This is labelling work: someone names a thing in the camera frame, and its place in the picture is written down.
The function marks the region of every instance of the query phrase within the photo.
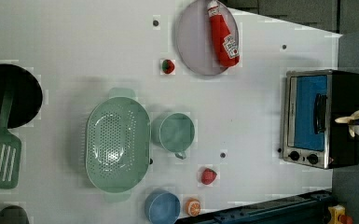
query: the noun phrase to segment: toaster oven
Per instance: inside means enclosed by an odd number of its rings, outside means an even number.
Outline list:
[[[283,159],[323,169],[358,164],[359,137],[335,122],[358,109],[359,74],[288,72]]]

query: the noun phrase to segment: green basket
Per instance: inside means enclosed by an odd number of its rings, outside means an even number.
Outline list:
[[[134,98],[133,90],[114,88],[89,118],[86,169],[106,192],[132,189],[149,165],[150,118]]]

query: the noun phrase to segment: white table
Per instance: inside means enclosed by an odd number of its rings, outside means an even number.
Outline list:
[[[27,67],[45,94],[37,119],[12,130],[23,143],[20,181],[0,190],[0,209],[19,204],[38,224],[147,223],[144,200],[155,188],[181,203],[198,196],[203,213],[331,188],[331,171],[285,162],[277,148],[285,73],[336,68],[339,35],[231,10],[241,64],[202,77],[173,45],[189,2],[0,0],[0,60]],[[174,76],[160,74],[166,58],[175,60]],[[135,89],[152,119],[171,109],[197,126],[184,161],[151,146],[154,164],[123,203],[105,201],[83,162],[87,119],[114,86]],[[218,179],[204,187],[197,175],[209,165]]]

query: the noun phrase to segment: spatula handle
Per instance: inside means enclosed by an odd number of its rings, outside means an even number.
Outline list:
[[[10,78],[8,79],[6,84],[5,95],[4,95],[4,100],[2,102],[1,115],[0,115],[0,128],[4,128],[4,129],[7,129],[8,118],[10,117],[11,106],[13,103],[14,90],[12,88],[11,83],[9,82],[10,82]]]

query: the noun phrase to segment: toaster oven window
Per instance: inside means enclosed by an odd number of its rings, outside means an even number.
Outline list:
[[[319,126],[325,119],[327,76],[297,77],[292,81],[296,82],[296,99],[291,99],[296,102],[296,117],[292,119],[295,125],[291,125],[295,128],[294,147],[324,151],[324,130]]]

